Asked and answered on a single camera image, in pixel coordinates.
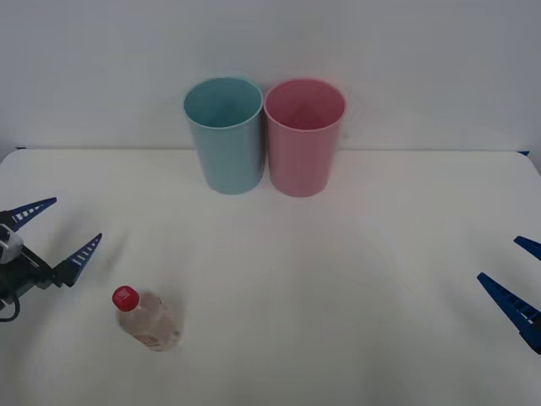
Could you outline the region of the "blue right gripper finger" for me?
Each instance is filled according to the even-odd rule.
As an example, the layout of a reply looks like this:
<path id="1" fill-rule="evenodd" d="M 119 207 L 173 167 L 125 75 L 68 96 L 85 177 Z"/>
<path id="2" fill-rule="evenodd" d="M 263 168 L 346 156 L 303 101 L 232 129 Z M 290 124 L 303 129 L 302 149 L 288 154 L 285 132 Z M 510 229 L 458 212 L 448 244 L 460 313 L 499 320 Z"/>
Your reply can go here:
<path id="1" fill-rule="evenodd" d="M 529 254 L 533 255 L 538 260 L 541 260 L 541 244 L 531 239 L 524 238 L 523 236 L 517 236 L 514 242 L 526 250 Z"/>
<path id="2" fill-rule="evenodd" d="M 481 272 L 477 276 L 492 300 L 519 331 L 522 339 L 537 354 L 540 353 L 540 311 Z"/>

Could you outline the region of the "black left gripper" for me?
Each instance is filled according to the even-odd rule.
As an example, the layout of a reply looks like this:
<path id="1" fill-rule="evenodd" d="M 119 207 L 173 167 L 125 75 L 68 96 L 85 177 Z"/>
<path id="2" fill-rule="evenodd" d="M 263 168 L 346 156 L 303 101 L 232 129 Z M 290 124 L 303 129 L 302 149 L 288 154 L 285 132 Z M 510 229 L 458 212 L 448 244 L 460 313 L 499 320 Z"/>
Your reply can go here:
<path id="1" fill-rule="evenodd" d="M 0 212 L 0 223 L 14 232 L 19 231 L 31 219 L 57 202 L 56 197 L 39 200 L 12 210 Z M 60 262 L 53 269 L 37 254 L 25 245 L 20 254 L 12 261 L 1 265 L 1 301 L 13 303 L 30 288 L 37 286 L 48 288 L 52 283 L 57 287 L 73 287 L 81 272 L 95 253 L 102 234 L 97 234 L 91 241 Z"/>

